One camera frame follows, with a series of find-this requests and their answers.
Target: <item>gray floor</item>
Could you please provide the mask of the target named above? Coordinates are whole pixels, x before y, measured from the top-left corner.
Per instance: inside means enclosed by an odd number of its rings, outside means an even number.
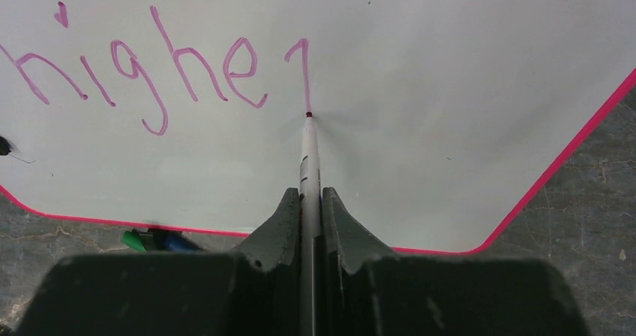
[[[552,263],[571,284],[594,335],[636,334],[635,110],[632,91],[492,247],[475,256]],[[124,230],[33,216],[0,196],[0,323],[17,325],[61,257],[130,252],[119,242]],[[240,241],[190,237],[210,250]]]

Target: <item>white surface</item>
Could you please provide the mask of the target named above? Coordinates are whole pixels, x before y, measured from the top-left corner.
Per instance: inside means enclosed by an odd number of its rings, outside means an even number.
[[[54,17],[67,7],[68,28]],[[194,102],[152,19],[173,46]],[[0,185],[41,212],[250,232],[298,187],[302,52],[322,185],[391,246],[478,247],[636,65],[636,0],[0,0],[0,135],[34,163],[0,157]],[[247,38],[255,76],[224,77]],[[118,73],[111,41],[137,55]],[[80,62],[85,56],[115,107]],[[131,72],[123,49],[122,70]],[[246,47],[231,71],[247,73]]]

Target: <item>pink border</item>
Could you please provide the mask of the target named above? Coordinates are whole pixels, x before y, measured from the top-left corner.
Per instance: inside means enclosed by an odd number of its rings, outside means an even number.
[[[552,164],[543,172],[543,174],[538,178],[535,184],[526,192],[523,197],[519,200],[517,205],[512,208],[510,213],[503,219],[503,221],[499,224],[499,226],[493,231],[493,233],[486,238],[481,246],[478,246],[472,250],[461,251],[461,252],[448,252],[448,251],[435,251],[435,250],[420,250],[416,248],[405,248],[405,247],[393,247],[394,250],[400,252],[407,252],[413,254],[436,254],[436,255],[469,255],[469,254],[477,254],[486,250],[494,241],[499,237],[501,232],[512,222],[515,216],[523,209],[528,202],[535,196],[539,190],[548,182],[548,179],[552,177],[552,175],[561,167],[561,165],[568,160],[570,155],[574,153],[574,151],[578,148],[578,146],[588,137],[592,131],[598,126],[601,121],[610,113],[610,111],[630,92],[634,86],[636,86],[636,69],[634,69],[629,76],[623,81],[620,86],[616,89],[616,91],[610,96],[610,98],[603,103],[600,109],[592,116],[592,118],[583,126],[583,128],[577,133],[577,135],[572,139],[572,141],[561,151],[559,156],[552,162]],[[229,232],[229,231],[218,231],[213,229],[193,229],[188,227],[177,227],[177,226],[158,226],[151,225],[148,223],[137,223],[137,222],[125,222],[125,221],[114,221],[114,220],[98,220],[94,218],[86,218],[86,217],[74,217],[74,216],[64,216],[60,214],[47,214],[45,212],[41,212],[35,210],[33,208],[28,207],[27,205],[21,203],[17,198],[14,197],[9,191],[2,187],[0,184],[0,193],[3,193],[12,203],[20,206],[25,209],[27,212],[44,216],[46,218],[57,218],[59,220],[71,220],[71,221],[79,221],[79,222],[95,222],[100,224],[112,224],[117,226],[129,226],[129,227],[160,227],[166,230],[175,230],[175,231],[185,231],[190,233],[211,233],[214,235],[222,235],[222,236],[236,236],[236,237],[245,237],[249,234],[243,232]]]

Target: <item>pink marker line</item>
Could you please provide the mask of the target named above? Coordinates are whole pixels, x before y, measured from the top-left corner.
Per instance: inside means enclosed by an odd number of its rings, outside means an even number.
[[[68,15],[66,14],[66,5],[64,2],[58,2],[59,12],[53,14],[53,17],[65,28],[68,29]]]
[[[88,75],[91,77],[91,80],[93,80],[93,83],[100,90],[101,95],[103,96],[103,99],[106,100],[106,102],[111,107],[115,107],[115,103],[112,100],[110,100],[110,97],[106,93],[106,89],[101,85],[101,82],[99,82],[98,78],[95,76],[95,73],[91,69],[91,66],[89,65],[89,62],[86,61],[86,57],[85,56],[80,56],[79,60],[82,62],[82,65],[84,65],[84,68],[86,69],[86,72],[88,73]]]
[[[26,84],[28,85],[28,87],[31,89],[31,92],[33,92],[33,95],[37,96],[37,98],[39,98],[40,101],[44,102],[45,104],[47,105],[50,104],[49,99],[46,96],[44,96],[44,93],[42,93],[42,91],[35,85],[35,82],[33,82],[31,77],[29,77],[26,71],[24,71],[23,65],[32,59],[38,59],[44,62],[45,64],[49,65],[51,68],[53,68],[53,70],[57,71],[58,74],[64,77],[64,79],[69,83],[69,85],[73,87],[75,92],[77,92],[77,94],[79,95],[79,98],[81,98],[82,100],[86,100],[87,98],[89,98],[89,96],[85,94],[80,89],[80,87],[61,68],[59,68],[56,64],[52,63],[48,59],[36,53],[30,52],[16,60],[14,59],[13,56],[11,56],[11,54],[7,51],[7,49],[5,49],[1,44],[0,44],[0,50],[2,50],[2,52],[7,56],[9,61],[11,61],[13,66],[18,70],[22,78],[26,81]]]
[[[308,53],[309,53],[309,41],[306,38],[301,38],[298,40],[296,45],[292,46],[289,51],[285,54],[285,62],[289,62],[293,53],[302,48],[302,76],[304,83],[304,106],[308,113],[311,112],[311,98],[309,95],[309,61],[308,61]]]
[[[196,57],[196,59],[199,60],[199,62],[201,62],[201,65],[203,65],[205,70],[208,71],[208,75],[210,76],[210,81],[212,82],[212,86],[214,86],[214,90],[217,92],[218,97],[223,101],[227,101],[227,97],[223,95],[223,92],[221,91],[221,87],[218,84],[217,77],[215,76],[215,73],[212,70],[212,67],[206,61],[206,59],[203,58],[203,56],[192,47],[184,47],[181,49],[175,49],[172,41],[170,41],[170,38],[168,37],[168,33],[166,32],[166,29],[164,28],[164,24],[161,23],[161,19],[159,19],[159,11],[157,10],[155,6],[150,7],[150,14],[152,15],[154,24],[157,26],[157,29],[161,33],[161,37],[163,38],[163,41],[166,43],[166,46],[168,47],[168,52],[172,56],[172,62],[174,62],[175,67],[177,67],[177,71],[179,72],[179,75],[181,75],[181,79],[183,80],[183,83],[185,84],[185,88],[187,89],[187,92],[190,94],[190,97],[192,98],[192,100],[194,102],[197,102],[199,98],[197,97],[197,94],[192,89],[192,85],[190,83],[190,80],[188,79],[188,75],[185,73],[185,70],[183,69],[181,62],[179,61],[179,56],[182,56],[186,53],[190,53],[191,55]]]
[[[117,47],[122,47],[128,54],[128,57],[130,58],[130,67],[132,68],[132,71],[130,73],[126,72],[122,68],[122,65],[119,63],[119,57],[117,56]],[[157,105],[159,105],[159,108],[161,109],[161,115],[163,116],[163,121],[161,123],[161,128],[159,129],[159,131],[152,130],[150,126],[148,126],[148,123],[146,122],[145,119],[142,118],[141,122],[143,126],[145,127],[145,129],[148,130],[149,133],[153,135],[157,135],[157,136],[161,136],[165,134],[166,129],[168,128],[168,111],[166,107],[164,106],[164,102],[161,100],[161,96],[159,96],[159,93],[157,92],[155,85],[150,80],[150,76],[148,76],[148,74],[146,73],[146,70],[144,70],[142,65],[137,61],[137,56],[133,53],[131,48],[128,47],[128,45],[121,40],[114,40],[113,42],[110,43],[110,55],[112,57],[112,63],[115,65],[115,68],[117,68],[117,71],[121,75],[132,80],[139,77],[139,74],[142,75],[143,79],[145,80],[145,83],[148,85],[148,88],[150,89],[150,92],[152,92],[152,96],[154,97],[154,100],[157,101]]]
[[[230,62],[232,61],[232,58],[234,57],[234,54],[236,53],[236,51],[238,51],[241,48],[241,46],[245,46],[247,51],[250,53],[250,59],[251,59],[250,70],[246,73],[230,72]],[[263,105],[265,104],[265,101],[267,101],[267,94],[264,94],[258,103],[254,103],[252,100],[245,97],[241,92],[239,92],[238,89],[236,89],[236,85],[234,85],[234,81],[232,80],[233,78],[254,76],[257,72],[257,65],[258,65],[257,52],[254,50],[254,48],[252,47],[252,44],[247,38],[240,37],[238,40],[236,40],[236,42],[232,45],[232,47],[229,48],[229,51],[227,52],[227,55],[225,56],[225,59],[223,60],[223,75],[225,76],[225,80],[227,81],[229,88],[232,90],[232,92],[234,92],[234,95],[238,96],[243,101],[250,104],[252,107],[259,109],[263,107]]]

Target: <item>pen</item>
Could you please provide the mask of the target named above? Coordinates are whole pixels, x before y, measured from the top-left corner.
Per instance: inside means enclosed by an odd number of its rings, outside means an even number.
[[[302,133],[300,163],[301,291],[300,335],[316,335],[316,249],[320,236],[320,160],[314,118],[307,112]]]

